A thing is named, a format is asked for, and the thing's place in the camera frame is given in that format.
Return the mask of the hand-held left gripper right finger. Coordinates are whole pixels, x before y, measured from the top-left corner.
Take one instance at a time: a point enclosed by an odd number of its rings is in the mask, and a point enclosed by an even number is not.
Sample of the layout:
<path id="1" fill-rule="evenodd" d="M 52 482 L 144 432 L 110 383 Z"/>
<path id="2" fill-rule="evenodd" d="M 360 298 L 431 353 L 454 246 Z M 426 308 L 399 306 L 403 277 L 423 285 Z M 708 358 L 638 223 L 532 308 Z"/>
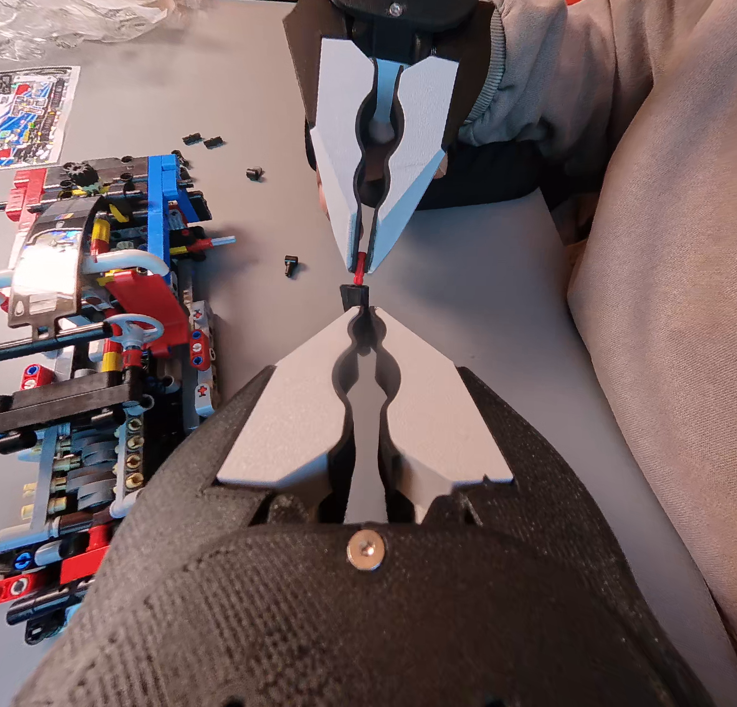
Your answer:
<path id="1" fill-rule="evenodd" d="M 379 468 L 390 522 L 421 522 L 433 501 L 513 473 L 453 361 L 372 308 L 380 414 Z"/>

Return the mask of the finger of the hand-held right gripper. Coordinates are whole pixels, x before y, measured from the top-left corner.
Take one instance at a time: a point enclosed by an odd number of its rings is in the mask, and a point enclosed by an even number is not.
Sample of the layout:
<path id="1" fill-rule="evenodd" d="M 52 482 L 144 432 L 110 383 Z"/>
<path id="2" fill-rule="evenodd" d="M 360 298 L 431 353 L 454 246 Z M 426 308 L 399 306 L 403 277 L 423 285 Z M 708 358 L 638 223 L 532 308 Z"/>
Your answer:
<path id="1" fill-rule="evenodd" d="M 349 272 L 357 268 L 362 206 L 376 188 L 365 181 L 367 120 L 376 108 L 376 62 L 348 39 L 321 39 L 316 121 L 310 130 L 337 247 Z"/>
<path id="2" fill-rule="evenodd" d="M 387 161 L 388 189 L 374 213 L 368 273 L 396 244 L 445 156 L 443 140 L 457 71 L 456 61 L 429 56 L 398 77 L 401 132 Z"/>

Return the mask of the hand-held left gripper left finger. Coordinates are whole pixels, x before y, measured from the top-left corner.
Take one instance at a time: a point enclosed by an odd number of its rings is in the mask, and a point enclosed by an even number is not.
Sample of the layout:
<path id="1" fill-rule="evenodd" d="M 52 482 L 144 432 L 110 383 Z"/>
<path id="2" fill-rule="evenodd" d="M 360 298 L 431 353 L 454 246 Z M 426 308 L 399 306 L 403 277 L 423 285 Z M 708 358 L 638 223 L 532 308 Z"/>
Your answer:
<path id="1" fill-rule="evenodd" d="M 228 452 L 220 483 L 297 495 L 316 509 L 337 487 L 329 465 L 352 430 L 358 376 L 352 307 L 279 361 Z"/>

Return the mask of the lego car chassis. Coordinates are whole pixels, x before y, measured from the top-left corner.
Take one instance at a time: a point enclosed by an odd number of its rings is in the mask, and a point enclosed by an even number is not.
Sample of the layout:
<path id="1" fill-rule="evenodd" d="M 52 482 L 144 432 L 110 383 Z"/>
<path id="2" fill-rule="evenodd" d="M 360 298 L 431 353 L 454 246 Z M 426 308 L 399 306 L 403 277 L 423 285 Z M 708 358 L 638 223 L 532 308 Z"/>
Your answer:
<path id="1" fill-rule="evenodd" d="M 2 393 L 2 454 L 33 463 L 20 523 L 2 527 L 2 604 L 35 646 L 64 629 L 155 472 L 219 403 L 214 320 L 195 264 L 235 237 L 178 151 L 16 173 L 2 318 L 30 337 Z"/>

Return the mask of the person's beige sweatshirt torso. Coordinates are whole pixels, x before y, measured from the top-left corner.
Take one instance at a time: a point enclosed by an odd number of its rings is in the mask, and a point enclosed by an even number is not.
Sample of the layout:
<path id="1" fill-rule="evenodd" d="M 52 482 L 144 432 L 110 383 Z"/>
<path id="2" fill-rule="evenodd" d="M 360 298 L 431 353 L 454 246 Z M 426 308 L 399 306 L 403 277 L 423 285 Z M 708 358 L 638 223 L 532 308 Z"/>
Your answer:
<path id="1" fill-rule="evenodd" d="M 631 453 L 735 637 L 736 0 L 609 0 L 612 152 L 571 283 Z"/>

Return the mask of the clear plastic bags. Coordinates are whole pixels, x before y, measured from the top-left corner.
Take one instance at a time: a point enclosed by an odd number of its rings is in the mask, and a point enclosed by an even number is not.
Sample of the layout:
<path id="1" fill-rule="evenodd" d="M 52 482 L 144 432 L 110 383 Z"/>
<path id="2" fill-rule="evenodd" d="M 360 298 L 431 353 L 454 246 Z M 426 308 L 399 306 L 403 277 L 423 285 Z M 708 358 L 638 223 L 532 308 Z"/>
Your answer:
<path id="1" fill-rule="evenodd" d="M 1 58 L 29 61 L 84 41 L 130 41 L 185 20 L 187 0 L 1 0 Z"/>

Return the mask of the colourful sticker sheet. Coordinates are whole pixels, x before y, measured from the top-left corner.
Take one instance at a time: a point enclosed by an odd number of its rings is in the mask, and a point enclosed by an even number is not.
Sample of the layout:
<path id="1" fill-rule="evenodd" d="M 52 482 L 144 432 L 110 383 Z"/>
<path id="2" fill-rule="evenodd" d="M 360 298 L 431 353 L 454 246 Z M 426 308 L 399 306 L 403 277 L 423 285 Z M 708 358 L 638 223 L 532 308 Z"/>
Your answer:
<path id="1" fill-rule="evenodd" d="M 1 168 L 53 165 L 78 84 L 78 66 L 1 72 Z"/>

